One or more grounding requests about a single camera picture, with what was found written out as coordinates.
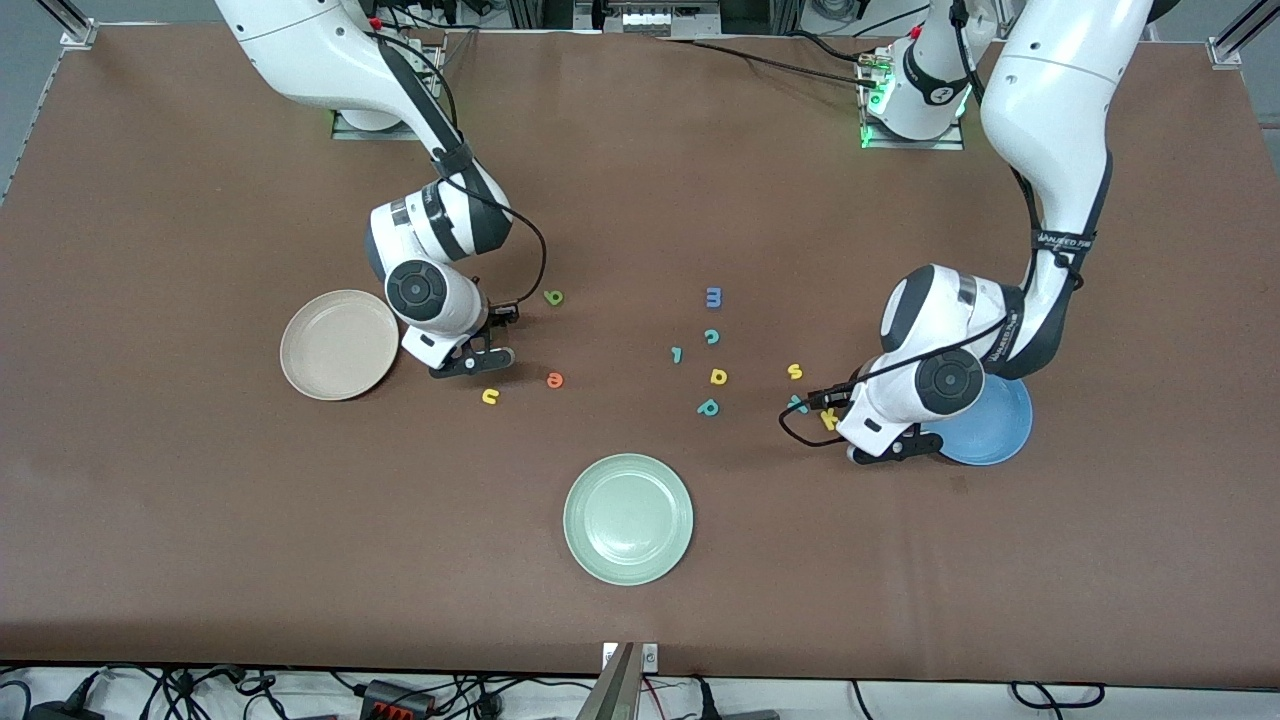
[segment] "gray floor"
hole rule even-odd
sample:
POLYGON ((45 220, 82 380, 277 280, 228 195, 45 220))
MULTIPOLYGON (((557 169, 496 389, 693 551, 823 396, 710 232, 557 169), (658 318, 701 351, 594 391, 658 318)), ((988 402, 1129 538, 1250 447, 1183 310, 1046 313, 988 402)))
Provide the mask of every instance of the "gray floor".
MULTIPOLYGON (((909 9, 918 0, 876 0, 909 9)), ((1157 23, 1164 41, 1201 42, 1217 33, 1251 0, 1184 0, 1157 23)), ((81 0, 102 22, 218 22, 212 0, 81 0)), ((17 165, 41 88, 58 59, 60 27, 35 0, 0 0, 0 178, 17 165)), ((1244 53, 1244 82, 1271 159, 1280 172, 1280 23, 1244 53)), ((8 182, 0 182, 8 187, 8 182)))

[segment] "red cable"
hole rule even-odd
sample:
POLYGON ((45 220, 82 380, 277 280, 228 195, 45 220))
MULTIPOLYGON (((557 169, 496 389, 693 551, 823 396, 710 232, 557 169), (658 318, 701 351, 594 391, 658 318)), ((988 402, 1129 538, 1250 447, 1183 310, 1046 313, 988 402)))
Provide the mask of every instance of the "red cable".
POLYGON ((649 682, 649 678, 644 679, 644 687, 649 688, 649 697, 653 698, 653 703, 658 707, 658 717, 667 720, 667 714, 662 711, 662 701, 658 700, 658 691, 653 689, 653 683, 649 682))

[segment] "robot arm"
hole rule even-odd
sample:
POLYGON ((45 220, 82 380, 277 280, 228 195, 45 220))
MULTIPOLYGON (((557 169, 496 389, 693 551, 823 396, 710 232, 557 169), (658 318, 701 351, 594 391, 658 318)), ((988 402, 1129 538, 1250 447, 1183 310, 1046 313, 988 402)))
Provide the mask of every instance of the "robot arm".
POLYGON ((343 0, 216 3, 250 63, 280 95, 370 124, 398 118, 417 135, 440 179, 370 213, 370 266, 408 324, 402 345, 433 375, 509 365, 511 350, 488 347, 488 329, 515 322, 515 306, 490 309, 476 284, 449 266, 503 245, 512 222, 507 196, 408 61, 370 37, 358 6, 343 0), (485 347, 472 351, 479 333, 485 347))
POLYGON ((856 448, 882 456, 915 423, 972 406, 986 373, 1020 378, 1052 360, 1110 181, 1106 113, 1149 5, 1028 3, 982 104, 992 146, 1043 202, 1027 274, 1009 286, 925 265, 893 288, 881 322, 884 354, 859 373, 868 379, 810 396, 849 405, 836 430, 856 448))

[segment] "brown table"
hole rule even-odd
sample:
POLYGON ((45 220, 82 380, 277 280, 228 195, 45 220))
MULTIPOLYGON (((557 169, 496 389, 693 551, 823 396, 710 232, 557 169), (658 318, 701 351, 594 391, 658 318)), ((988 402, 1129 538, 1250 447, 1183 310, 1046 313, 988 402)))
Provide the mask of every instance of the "brown table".
MULTIPOLYGON (((280 332, 376 292, 365 217, 434 177, 421 149, 328 140, 221 27, 108 27, 63 60, 0 209, 0 656, 593 671, 636 638, 666 673, 1276 684, 1280 188, 1239 74, 1139 49, 1036 432, 975 469, 859 468, 774 423, 877 352, 919 264, 1020 277, 975 114, 965 152, 860 150, 847 87, 643 37, 486 35, 451 68, 564 304, 527 304, 506 374, 401 357, 324 404, 280 332), (561 532, 620 451, 698 514, 631 589, 561 532)), ((508 296, 534 246, 461 266, 508 296)))

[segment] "plate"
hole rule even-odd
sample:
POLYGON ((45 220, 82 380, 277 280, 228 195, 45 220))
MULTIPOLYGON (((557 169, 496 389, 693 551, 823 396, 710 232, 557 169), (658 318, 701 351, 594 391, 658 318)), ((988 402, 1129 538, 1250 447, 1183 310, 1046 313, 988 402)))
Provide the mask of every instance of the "plate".
POLYGON ((399 327, 385 302, 335 290, 302 306, 280 338, 280 369, 298 392, 347 400, 383 379, 399 348, 399 327))
POLYGON ((564 501, 564 539, 596 579, 643 585, 666 575, 694 536, 694 503, 680 475, 648 455, 598 460, 564 501))
POLYGON ((1032 396, 1020 379, 987 375, 973 407, 920 428, 942 436, 942 455, 956 462, 1004 462, 1018 455, 1032 436, 1032 396))

